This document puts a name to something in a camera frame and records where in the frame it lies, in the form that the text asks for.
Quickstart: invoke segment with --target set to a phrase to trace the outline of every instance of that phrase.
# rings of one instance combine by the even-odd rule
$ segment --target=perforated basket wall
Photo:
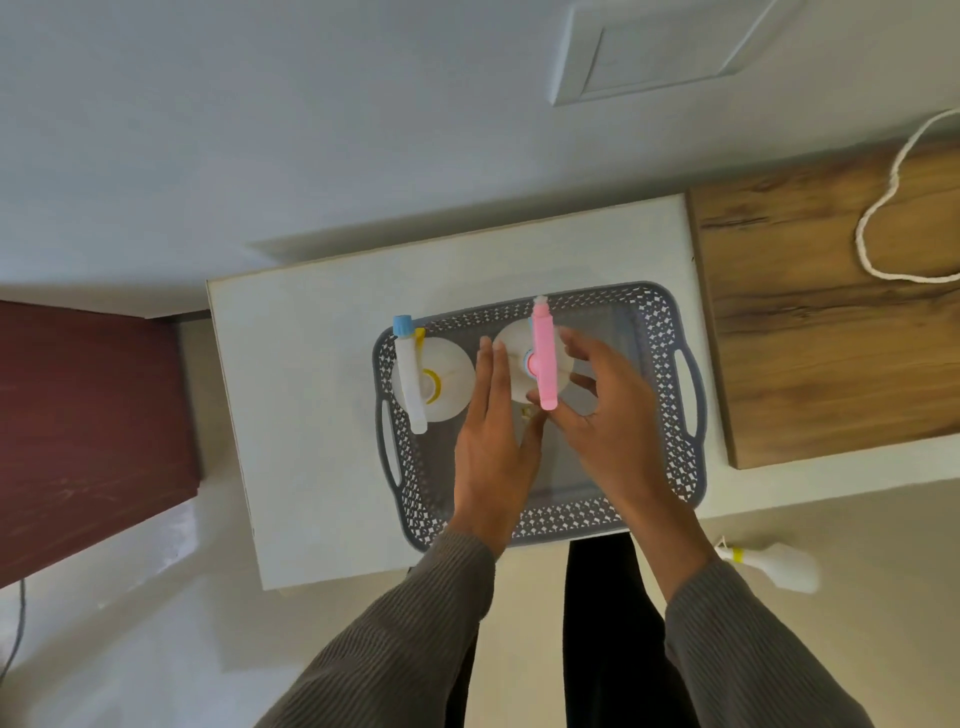
[[[550,309],[559,312],[600,303],[624,303],[630,307],[631,318],[640,352],[640,369],[658,398],[660,434],[666,475],[674,492],[694,507],[703,499],[707,487],[703,443],[707,428],[707,407],[703,381],[696,362],[684,340],[683,326],[676,302],[662,286],[651,282],[624,283],[616,286],[568,291],[548,297]],[[472,308],[416,321],[427,335],[442,335],[444,331],[474,327],[480,324],[502,323],[503,326],[527,318],[533,310],[532,299]],[[391,373],[396,359],[395,338],[387,329],[373,348],[373,370],[377,388],[377,444],[384,473],[396,498],[397,510],[407,539],[416,548],[426,550],[446,526],[446,521],[435,514],[421,497],[420,483],[424,468],[417,440],[410,431],[406,413],[396,403],[391,386]],[[675,352],[686,357],[697,406],[697,432],[688,434]],[[382,402],[390,407],[400,482],[394,483],[386,454],[381,424]],[[540,507],[528,507],[514,532],[513,543],[524,544],[576,538],[622,528],[623,524],[605,497]]]

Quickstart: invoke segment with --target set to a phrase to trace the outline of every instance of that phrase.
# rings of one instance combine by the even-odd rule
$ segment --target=basket handle
[[[693,352],[683,341],[678,344],[674,352],[680,352],[684,355],[686,368],[690,372],[690,379],[693,381],[693,392],[697,399],[697,431],[692,438],[689,432],[684,432],[684,437],[692,439],[697,445],[702,446],[707,437],[707,390],[704,388],[704,380],[700,376],[700,367],[697,366],[697,360],[693,358]]]
[[[399,493],[400,486],[398,486],[394,480],[394,472],[390,468],[390,458],[387,457],[387,441],[384,440],[383,403],[387,400],[387,398],[384,397],[379,386],[376,389],[376,451],[380,455],[380,466],[383,468],[383,474],[387,476],[387,485],[390,486],[390,489],[394,491],[394,493]],[[391,420],[390,427],[393,428],[393,426],[393,420]],[[397,467],[397,469],[402,473],[402,469],[400,467]]]

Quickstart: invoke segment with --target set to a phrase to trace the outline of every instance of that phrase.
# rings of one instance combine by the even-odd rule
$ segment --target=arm
[[[444,724],[450,690],[490,609],[494,563],[540,467],[546,421],[538,413],[516,443],[507,354],[487,337],[476,374],[446,531],[402,584],[333,639],[257,728]]]
[[[804,645],[721,562],[693,510],[664,476],[656,396],[618,352],[562,329],[567,352],[596,379],[581,417],[561,403],[551,419],[630,527],[667,600],[667,657],[703,728],[869,728],[866,713]]]
[[[403,582],[326,646],[257,728],[443,725],[493,598],[490,549],[441,534]]]

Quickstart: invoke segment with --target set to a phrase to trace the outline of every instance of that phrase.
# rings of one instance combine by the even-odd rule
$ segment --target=wooden board
[[[197,494],[173,324],[0,302],[0,587]]]
[[[960,432],[960,283],[875,279],[853,230],[898,147],[695,187],[695,237],[731,464]],[[918,147],[867,227],[892,273],[960,271],[960,139]]]

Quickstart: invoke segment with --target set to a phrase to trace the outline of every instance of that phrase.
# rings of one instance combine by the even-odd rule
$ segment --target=tray
[[[678,496],[696,507],[707,488],[703,448],[707,398],[673,296],[656,283],[640,281],[565,291],[551,294],[548,300],[558,325],[579,328],[606,341],[626,355],[651,384],[658,399],[667,479]],[[475,359],[481,336],[494,338],[512,321],[529,317],[532,309],[531,296],[419,319],[415,326],[426,328],[428,336],[449,339]],[[414,547],[426,550],[453,513],[453,448],[466,411],[446,422],[430,423],[425,434],[414,435],[391,387],[394,341],[388,328],[373,346],[377,447],[404,535]],[[694,432],[687,428],[678,354],[692,380]],[[578,361],[575,369],[592,374],[587,362]],[[561,398],[581,414],[596,404],[591,394],[572,384]],[[522,432],[516,403],[514,419],[515,432]],[[512,545],[580,538],[620,528],[623,523],[584,473],[576,453],[557,429],[548,425],[540,474]]]

